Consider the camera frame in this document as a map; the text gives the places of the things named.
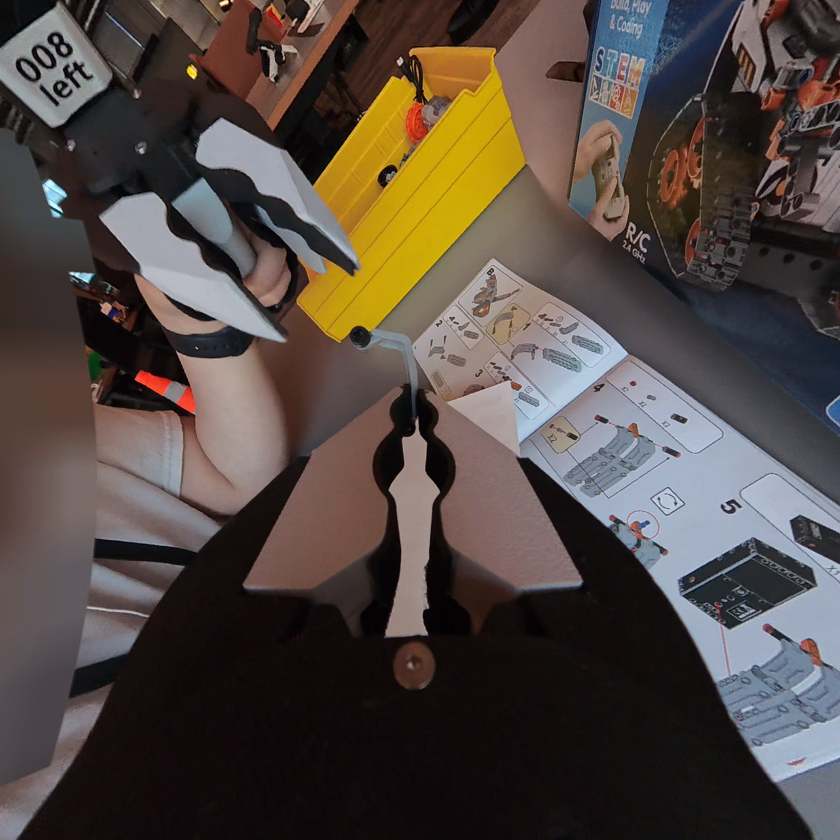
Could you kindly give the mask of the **person's left forearm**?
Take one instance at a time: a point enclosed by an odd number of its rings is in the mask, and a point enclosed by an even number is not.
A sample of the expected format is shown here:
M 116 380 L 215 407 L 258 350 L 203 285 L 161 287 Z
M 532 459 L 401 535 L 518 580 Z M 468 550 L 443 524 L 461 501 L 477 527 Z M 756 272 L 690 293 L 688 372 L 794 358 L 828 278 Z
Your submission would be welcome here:
M 196 408 L 182 420 L 181 498 L 211 516 L 235 515 L 289 465 L 280 395 L 257 343 L 234 357 L 178 358 Z

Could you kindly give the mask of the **person's light shirt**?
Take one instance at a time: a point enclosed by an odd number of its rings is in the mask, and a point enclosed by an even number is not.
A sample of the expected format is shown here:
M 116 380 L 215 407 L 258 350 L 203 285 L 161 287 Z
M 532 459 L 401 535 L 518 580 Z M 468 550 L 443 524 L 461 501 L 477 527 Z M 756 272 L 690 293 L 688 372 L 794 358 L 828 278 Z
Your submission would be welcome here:
M 86 740 L 108 696 L 117 659 L 181 566 L 165 555 L 196 552 L 218 530 L 215 520 L 181 499 L 182 418 L 173 413 L 94 406 L 97 449 L 96 538 L 135 543 L 128 554 L 109 549 L 91 567 L 88 604 L 77 657 L 87 672 L 71 689 L 49 767 L 2 787 L 2 838 L 16 838 L 55 788 Z

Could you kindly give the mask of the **open instruction booklet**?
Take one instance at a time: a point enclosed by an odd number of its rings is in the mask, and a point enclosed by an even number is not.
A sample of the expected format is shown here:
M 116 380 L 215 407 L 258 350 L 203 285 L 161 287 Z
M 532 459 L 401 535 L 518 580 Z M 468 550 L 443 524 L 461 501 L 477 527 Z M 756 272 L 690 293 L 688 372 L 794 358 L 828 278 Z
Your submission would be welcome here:
M 416 339 L 446 401 L 511 387 L 521 454 L 667 594 L 771 779 L 838 760 L 838 506 L 496 260 Z

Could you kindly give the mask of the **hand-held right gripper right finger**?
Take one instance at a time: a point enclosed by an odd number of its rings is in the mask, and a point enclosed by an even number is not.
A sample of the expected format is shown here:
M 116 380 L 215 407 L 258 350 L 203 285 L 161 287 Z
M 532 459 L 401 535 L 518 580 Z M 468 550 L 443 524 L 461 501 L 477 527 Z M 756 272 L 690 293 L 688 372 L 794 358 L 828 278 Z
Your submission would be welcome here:
M 518 456 L 432 392 L 420 392 L 427 471 L 438 484 L 426 569 L 428 632 L 476 631 L 520 595 L 582 578 Z

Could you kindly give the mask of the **person's left hand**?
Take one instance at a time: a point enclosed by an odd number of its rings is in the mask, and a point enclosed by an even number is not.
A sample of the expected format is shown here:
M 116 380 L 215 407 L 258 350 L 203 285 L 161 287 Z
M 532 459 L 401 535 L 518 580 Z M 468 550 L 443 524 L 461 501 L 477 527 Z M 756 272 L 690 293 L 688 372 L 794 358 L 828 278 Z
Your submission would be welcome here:
M 255 267 L 245 277 L 245 286 L 262 305 L 274 306 L 285 297 L 291 282 L 287 252 L 268 244 L 247 229 L 244 233 L 256 255 Z M 227 326 L 220 321 L 203 322 L 186 315 L 147 279 L 141 275 L 134 275 L 134 278 L 140 293 L 163 328 L 179 334 L 205 334 L 215 333 Z

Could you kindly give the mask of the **black wristwatch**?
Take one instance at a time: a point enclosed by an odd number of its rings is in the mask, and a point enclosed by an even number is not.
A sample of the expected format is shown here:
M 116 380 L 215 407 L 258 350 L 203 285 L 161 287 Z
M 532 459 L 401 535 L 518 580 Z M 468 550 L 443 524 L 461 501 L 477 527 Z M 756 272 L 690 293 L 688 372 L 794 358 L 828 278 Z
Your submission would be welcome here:
M 173 350 L 178 354 L 197 359 L 218 360 L 244 354 L 254 337 L 234 327 L 227 326 L 210 333 L 183 334 L 163 328 Z

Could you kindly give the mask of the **blue robot kit box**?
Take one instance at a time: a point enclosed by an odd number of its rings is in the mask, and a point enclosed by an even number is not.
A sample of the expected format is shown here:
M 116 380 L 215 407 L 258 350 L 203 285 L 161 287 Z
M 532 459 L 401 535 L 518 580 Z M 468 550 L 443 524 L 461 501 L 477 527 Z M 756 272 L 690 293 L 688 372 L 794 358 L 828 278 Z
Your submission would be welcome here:
M 584 20 L 570 207 L 838 434 L 839 3 Z

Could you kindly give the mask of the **grey desk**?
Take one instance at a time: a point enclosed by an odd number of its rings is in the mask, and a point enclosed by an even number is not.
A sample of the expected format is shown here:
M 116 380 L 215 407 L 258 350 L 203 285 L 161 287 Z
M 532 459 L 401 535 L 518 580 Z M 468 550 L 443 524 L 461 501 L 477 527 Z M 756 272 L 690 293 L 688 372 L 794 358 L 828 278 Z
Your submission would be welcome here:
M 370 38 L 350 88 L 372 102 L 411 47 L 442 46 L 458 2 L 363 2 Z M 471 46 L 500 48 L 497 68 L 527 167 L 385 321 L 415 338 L 490 258 L 574 304 L 704 406 L 826 496 L 838 501 L 838 436 L 785 394 L 744 354 L 662 288 L 632 259 L 611 251 L 566 205 L 582 85 L 549 80 L 560 60 L 585 58 L 585 2 L 500 2 Z M 306 455 L 394 385 L 397 353 L 357 351 L 324 336 L 299 310 L 288 358 L 275 361 L 290 446 Z M 838 763 L 781 783 L 819 838 L 838 838 Z

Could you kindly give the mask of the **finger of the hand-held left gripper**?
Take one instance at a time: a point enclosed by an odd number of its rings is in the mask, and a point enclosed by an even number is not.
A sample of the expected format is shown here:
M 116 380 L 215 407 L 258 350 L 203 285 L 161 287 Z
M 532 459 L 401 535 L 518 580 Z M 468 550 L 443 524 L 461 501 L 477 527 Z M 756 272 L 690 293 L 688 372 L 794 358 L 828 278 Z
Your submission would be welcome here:
M 306 267 L 323 274 L 328 260 L 350 275 L 361 268 L 342 226 L 286 150 L 218 119 L 201 134 L 196 162 L 218 195 L 254 208 Z
M 245 288 L 234 262 L 214 253 L 184 217 L 152 192 L 125 196 L 100 219 L 166 296 L 257 338 L 287 341 Z

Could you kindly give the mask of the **light grey bent beam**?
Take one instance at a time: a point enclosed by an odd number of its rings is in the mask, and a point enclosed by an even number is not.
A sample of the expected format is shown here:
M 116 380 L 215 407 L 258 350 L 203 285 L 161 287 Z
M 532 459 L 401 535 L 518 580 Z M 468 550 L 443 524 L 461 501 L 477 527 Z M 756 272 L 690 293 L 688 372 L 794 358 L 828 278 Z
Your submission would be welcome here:
M 381 329 L 368 330 L 358 326 L 350 331 L 350 341 L 359 350 L 381 346 L 398 351 L 403 358 L 407 384 L 402 387 L 399 396 L 392 403 L 390 414 L 395 428 L 402 437 L 410 437 L 417 429 L 417 390 L 418 372 L 413 346 L 405 334 Z

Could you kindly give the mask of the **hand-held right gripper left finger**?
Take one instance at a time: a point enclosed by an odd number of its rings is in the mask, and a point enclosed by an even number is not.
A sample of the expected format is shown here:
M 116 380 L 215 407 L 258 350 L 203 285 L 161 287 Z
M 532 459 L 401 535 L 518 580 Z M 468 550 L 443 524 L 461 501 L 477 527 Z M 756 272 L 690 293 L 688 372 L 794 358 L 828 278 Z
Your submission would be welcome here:
M 383 541 L 387 517 L 373 460 L 394 430 L 391 407 L 401 393 L 392 389 L 312 451 L 245 579 L 248 592 L 337 606 L 351 632 L 360 631 L 373 598 L 366 562 Z

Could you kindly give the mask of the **yellow plastic bin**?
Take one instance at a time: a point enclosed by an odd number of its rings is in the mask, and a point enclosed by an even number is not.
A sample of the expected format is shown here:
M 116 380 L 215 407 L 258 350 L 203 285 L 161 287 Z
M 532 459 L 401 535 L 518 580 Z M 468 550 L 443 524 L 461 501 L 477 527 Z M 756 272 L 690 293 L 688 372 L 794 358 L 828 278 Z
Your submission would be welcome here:
M 389 185 L 379 174 L 411 148 L 415 88 L 387 81 L 315 184 L 360 258 L 349 276 L 311 270 L 300 308 L 336 341 L 372 329 L 404 299 L 526 163 L 490 47 L 416 48 L 430 96 L 452 103 Z

